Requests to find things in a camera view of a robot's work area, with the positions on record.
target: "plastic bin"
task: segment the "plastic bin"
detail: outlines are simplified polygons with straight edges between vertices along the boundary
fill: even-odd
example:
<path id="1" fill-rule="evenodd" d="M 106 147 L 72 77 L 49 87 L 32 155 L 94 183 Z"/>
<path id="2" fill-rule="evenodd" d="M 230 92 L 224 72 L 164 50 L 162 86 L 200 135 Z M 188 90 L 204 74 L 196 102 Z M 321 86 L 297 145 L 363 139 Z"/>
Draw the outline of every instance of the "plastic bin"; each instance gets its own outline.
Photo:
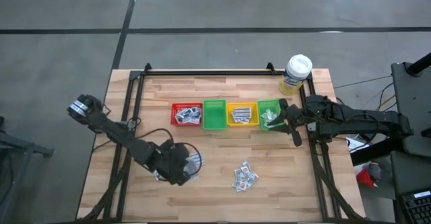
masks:
<path id="1" fill-rule="evenodd" d="M 251 108 L 251 118 L 248 124 L 244 123 L 235 123 L 232 118 L 232 112 L 235 108 Z M 247 102 L 247 103 L 228 103 L 228 125 L 229 126 L 257 126 L 259 124 L 259 111 L 257 110 L 256 102 Z"/>
<path id="2" fill-rule="evenodd" d="M 192 123 L 186 123 L 186 124 L 179 124 L 175 120 L 175 115 L 178 111 L 184 109 L 184 108 L 192 108 L 192 107 L 198 107 L 201 109 L 202 117 L 199 124 L 192 124 Z M 172 110 L 170 111 L 170 124 L 174 126 L 201 126 L 202 125 L 202 118 L 203 118 L 203 110 L 202 110 L 202 103 L 175 103 L 172 104 Z"/>
<path id="3" fill-rule="evenodd" d="M 268 130 L 268 128 L 264 125 L 265 121 L 262 119 L 262 114 L 266 112 L 266 110 L 270 109 L 272 112 L 275 112 L 277 115 L 280 114 L 281 108 L 279 100 L 262 100 L 257 102 L 259 107 L 259 118 L 261 120 L 261 128 L 262 130 Z"/>
<path id="4" fill-rule="evenodd" d="M 225 130 L 226 100 L 203 101 L 203 130 Z"/>

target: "yellow bin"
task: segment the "yellow bin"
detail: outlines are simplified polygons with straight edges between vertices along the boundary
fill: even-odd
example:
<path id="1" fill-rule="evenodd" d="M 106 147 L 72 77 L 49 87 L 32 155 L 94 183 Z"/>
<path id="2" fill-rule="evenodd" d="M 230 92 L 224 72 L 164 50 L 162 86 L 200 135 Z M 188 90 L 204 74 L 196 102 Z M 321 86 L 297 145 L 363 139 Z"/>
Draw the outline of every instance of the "yellow bin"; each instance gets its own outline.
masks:
<path id="1" fill-rule="evenodd" d="M 226 114 L 228 115 L 228 126 L 257 126 L 259 125 L 259 111 L 257 110 L 256 102 L 247 102 L 247 103 L 228 103 L 228 109 Z M 235 123 L 232 117 L 232 112 L 235 111 L 235 108 L 251 108 L 251 118 L 248 124 L 244 123 Z"/>

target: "red object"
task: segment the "red object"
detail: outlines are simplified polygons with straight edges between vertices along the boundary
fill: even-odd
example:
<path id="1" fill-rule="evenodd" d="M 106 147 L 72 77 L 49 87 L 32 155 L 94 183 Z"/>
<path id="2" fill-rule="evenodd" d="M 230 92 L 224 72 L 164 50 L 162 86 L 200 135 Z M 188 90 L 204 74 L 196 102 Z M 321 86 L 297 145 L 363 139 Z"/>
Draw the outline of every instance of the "red object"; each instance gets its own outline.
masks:
<path id="1" fill-rule="evenodd" d="M 199 121 L 199 124 L 191 124 L 191 123 L 186 123 L 186 124 L 179 124 L 176 119 L 175 119 L 175 115 L 178 111 L 184 109 L 184 108 L 192 108 L 192 107 L 198 107 L 201 109 L 201 120 Z M 170 112 L 170 124 L 174 125 L 174 126 L 201 126 L 202 125 L 202 118 L 203 118 L 203 111 L 202 111 L 202 103 L 175 103 L 172 104 L 172 110 Z"/>
<path id="2" fill-rule="evenodd" d="M 356 176 L 356 179 L 359 183 L 374 188 L 374 183 L 371 180 L 368 170 L 362 170 L 361 172 L 359 172 L 359 174 Z"/>

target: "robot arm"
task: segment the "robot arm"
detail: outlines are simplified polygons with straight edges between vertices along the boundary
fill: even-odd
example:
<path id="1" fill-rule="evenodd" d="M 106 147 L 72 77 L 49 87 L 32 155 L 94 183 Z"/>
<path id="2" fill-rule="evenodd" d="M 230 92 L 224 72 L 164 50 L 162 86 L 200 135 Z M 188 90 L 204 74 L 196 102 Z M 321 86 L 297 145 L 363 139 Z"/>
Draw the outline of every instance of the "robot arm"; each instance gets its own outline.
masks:
<path id="1" fill-rule="evenodd" d="M 277 126 L 269 130 L 292 134 L 297 147 L 302 140 L 296 127 L 304 125 L 308 125 L 316 140 L 326 143 L 338 134 L 382 133 L 396 138 L 413 135 L 408 118 L 395 111 L 355 110 L 319 95 L 308 96 L 304 109 L 288 106 L 286 99 L 279 102 L 280 115 L 268 123 L 268 126 Z"/>
<path id="2" fill-rule="evenodd" d="M 168 139 L 160 146 L 136 139 L 127 127 L 109 120 L 102 111 L 102 103 L 93 96 L 80 95 L 67 111 L 69 115 L 95 133 L 104 132 L 110 140 L 126 147 L 134 160 L 150 171 L 154 170 L 171 184 L 183 185 L 190 175 L 184 171 L 189 152 L 184 145 Z"/>

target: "green bin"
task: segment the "green bin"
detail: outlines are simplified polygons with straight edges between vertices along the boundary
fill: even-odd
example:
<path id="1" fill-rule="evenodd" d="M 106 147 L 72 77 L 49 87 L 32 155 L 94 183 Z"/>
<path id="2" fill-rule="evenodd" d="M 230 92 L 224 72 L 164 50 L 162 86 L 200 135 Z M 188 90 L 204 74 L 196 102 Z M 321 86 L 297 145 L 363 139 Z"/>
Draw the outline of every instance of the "green bin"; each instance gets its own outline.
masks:
<path id="1" fill-rule="evenodd" d="M 226 128 L 228 128 L 226 100 L 204 100 L 203 130 L 225 130 Z"/>
<path id="2" fill-rule="evenodd" d="M 262 114 L 266 112 L 266 110 L 270 109 L 272 112 L 275 112 L 277 115 L 280 114 L 281 108 L 279 100 L 262 100 L 257 102 L 257 107 L 259 109 L 259 117 L 261 118 L 261 128 L 262 130 L 268 130 L 265 126 L 265 121 L 262 118 Z"/>

